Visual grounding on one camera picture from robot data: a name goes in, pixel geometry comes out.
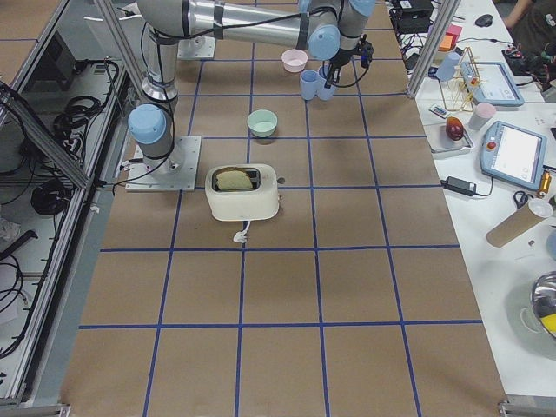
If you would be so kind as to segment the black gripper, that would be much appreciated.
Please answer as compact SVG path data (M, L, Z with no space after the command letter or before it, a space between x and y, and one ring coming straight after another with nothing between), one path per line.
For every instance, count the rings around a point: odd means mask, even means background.
M323 66L324 87L330 89L340 81L341 68L347 65L354 56L360 58L361 67L368 69L373 61L374 47L366 36L360 36L353 47L340 47L332 58L332 63Z

